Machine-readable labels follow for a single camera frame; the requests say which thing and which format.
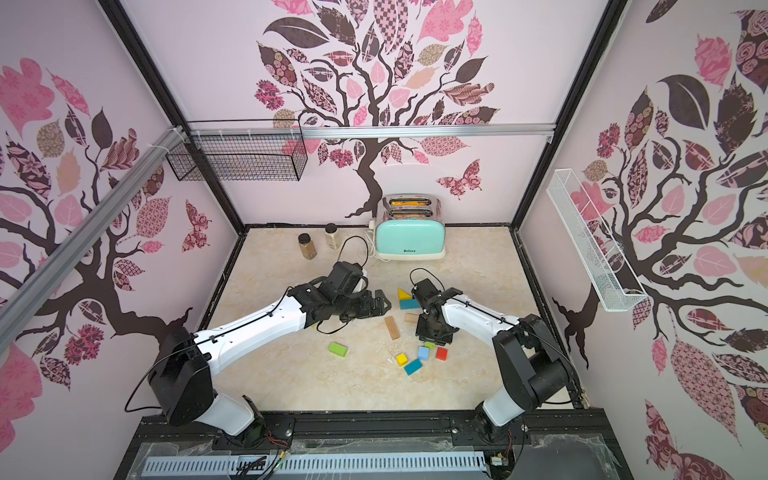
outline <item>black frame edge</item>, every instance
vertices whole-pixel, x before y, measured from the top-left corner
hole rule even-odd
[[[595,68],[598,67],[605,49],[608,47],[608,43],[611,40],[621,14],[624,12],[624,8],[627,6],[627,0],[608,0],[608,4],[603,10],[603,16],[598,23],[598,28],[594,31],[594,36],[587,48],[587,53],[584,55],[584,59],[579,65],[576,78],[571,84],[571,89],[568,91],[568,96],[565,98],[563,108],[558,114],[556,120],[556,126],[554,128],[554,136],[551,141],[546,145],[544,151],[541,152],[536,169],[531,176],[531,181],[528,182],[528,186],[525,188],[522,200],[518,206],[515,217],[512,219],[512,227],[520,228],[525,219],[525,215],[531,208],[536,193],[539,190],[544,178],[549,170],[549,166],[554,159],[554,155],[557,153],[560,143],[563,141],[565,132],[568,130],[568,126],[573,120],[576,109],[579,103],[581,103],[584,92],[587,90],[592,74]]]
[[[134,28],[131,23],[120,0],[98,0],[98,3],[104,11],[104,14],[107,16],[107,19],[112,24],[115,32],[118,34],[118,37],[122,40],[128,54],[133,58],[141,76],[144,77],[150,90],[152,90],[152,93],[157,99],[157,103],[168,117],[168,120],[173,125],[181,126],[184,129],[184,133],[186,133],[188,137],[191,137],[190,127],[187,120],[184,119],[181,109],[174,100],[165,80],[163,80],[163,77],[160,75],[160,71],[158,71],[152,57],[149,55],[146,47],[144,47],[144,43],[139,38],[136,28]],[[185,145],[187,146],[190,155],[195,160],[197,168],[200,169],[203,178],[205,178],[211,193],[216,197],[224,214],[227,216],[230,223],[232,223],[232,227],[238,234],[243,233],[245,231],[243,221],[240,219],[240,215],[237,214],[237,210],[232,204],[232,200],[230,200],[227,192],[221,185],[221,182],[219,182],[219,179],[210,167],[205,154],[200,151],[193,142],[185,142]]]

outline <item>toaster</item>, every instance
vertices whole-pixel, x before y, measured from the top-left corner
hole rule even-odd
[[[437,260],[445,257],[445,224],[440,200],[432,195],[399,194],[382,198],[374,239],[383,260]]]

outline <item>teal block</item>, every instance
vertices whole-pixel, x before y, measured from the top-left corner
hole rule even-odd
[[[413,310],[415,308],[420,309],[419,301],[415,298],[411,298],[410,300],[400,300],[400,309],[401,310]]]
[[[422,361],[419,360],[419,359],[416,359],[416,360],[410,362],[408,365],[403,367],[403,369],[409,375],[413,374],[416,370],[418,370],[420,368],[422,368]]]

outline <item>white wire shelf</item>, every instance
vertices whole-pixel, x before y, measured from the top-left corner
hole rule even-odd
[[[582,192],[584,197],[588,199],[581,209],[571,198],[571,194],[577,192]],[[549,182],[547,194],[576,246],[576,251],[584,264],[592,285],[594,285],[603,309],[606,312],[626,312],[645,300],[648,297],[645,288],[637,279],[632,266],[627,262],[627,258],[624,256],[620,244],[614,238],[610,226],[602,216],[596,214],[598,210],[581,186],[576,173],[570,168],[555,170],[552,180]],[[594,212],[594,214],[588,215],[590,221],[601,224],[599,227],[602,228],[599,230],[607,238],[602,249],[584,219],[584,212]],[[622,286],[612,266],[617,267],[617,270],[626,266],[632,272],[635,284]]]

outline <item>wire basket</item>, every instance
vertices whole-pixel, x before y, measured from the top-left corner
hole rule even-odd
[[[195,132],[188,141],[205,155],[219,180],[298,181],[307,161],[300,129],[269,134]],[[204,180],[185,143],[165,157],[179,181]]]
[[[587,203],[579,209],[576,207],[571,194],[582,192],[587,198]],[[594,289],[600,297],[600,302],[606,312],[626,312],[639,302],[645,300],[648,295],[643,288],[642,283],[637,278],[637,274],[632,270],[632,266],[627,262],[624,252],[621,251],[619,243],[611,233],[611,228],[605,222],[602,216],[597,215],[593,221],[601,222],[602,231],[607,233],[609,241],[605,245],[612,243],[611,248],[606,246],[601,248],[595,239],[592,230],[584,220],[583,213],[597,208],[592,199],[587,195],[581,186],[576,173],[570,168],[555,170],[552,180],[547,188],[547,194],[558,211],[568,235],[571,236],[576,251],[584,264],[584,268],[589,274],[589,278],[594,285]],[[622,286],[616,277],[611,265],[626,265],[634,276],[636,284],[632,286]]]

